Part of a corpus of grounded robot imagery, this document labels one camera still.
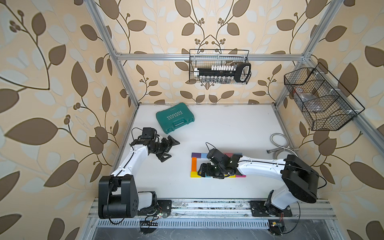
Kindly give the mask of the orange long block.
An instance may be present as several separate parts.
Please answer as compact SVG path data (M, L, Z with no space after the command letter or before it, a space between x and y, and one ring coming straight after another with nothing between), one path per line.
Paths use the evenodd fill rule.
M197 158L192 158L191 172L197 171Z

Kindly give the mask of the purple block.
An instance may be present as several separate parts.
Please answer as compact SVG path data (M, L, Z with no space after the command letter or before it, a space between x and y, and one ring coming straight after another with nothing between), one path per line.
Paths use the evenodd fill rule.
M201 153L192 153L192 158L200 159L202 157Z

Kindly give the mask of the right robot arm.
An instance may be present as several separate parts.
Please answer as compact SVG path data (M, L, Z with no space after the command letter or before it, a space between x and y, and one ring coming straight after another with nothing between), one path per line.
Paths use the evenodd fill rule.
M319 174L296 155L287 155L284 159L262 160L240 154L228 156L217 149L207 154L209 163L201 164L197 175L206 178L225 179L232 176L257 175L281 180L284 185L271 190L267 200L259 204L268 215L276 216L287 210L290 204L317 201Z

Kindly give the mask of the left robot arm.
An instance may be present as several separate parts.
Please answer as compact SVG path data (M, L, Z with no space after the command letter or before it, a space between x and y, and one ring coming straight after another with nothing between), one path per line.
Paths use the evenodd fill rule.
M109 176L99 181L98 215L100 219L134 218L137 215L153 216L160 206L154 191L138 192L135 175L149 155L155 155L162 163L171 158L169 151L180 142L172 136L162 138L154 128L143 128L134 139L128 155Z

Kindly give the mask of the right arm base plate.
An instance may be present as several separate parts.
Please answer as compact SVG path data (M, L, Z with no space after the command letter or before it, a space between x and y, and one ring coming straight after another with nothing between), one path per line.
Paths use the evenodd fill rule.
M292 217L292 211L289 206L283 210L267 204L267 201L249 201L253 217Z

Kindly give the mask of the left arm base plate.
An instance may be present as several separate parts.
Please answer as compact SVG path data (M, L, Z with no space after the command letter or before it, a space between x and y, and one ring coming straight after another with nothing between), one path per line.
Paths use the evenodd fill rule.
M138 210L137 216L159 216L161 218L167 218L172 211L171 200L156 200L150 207Z

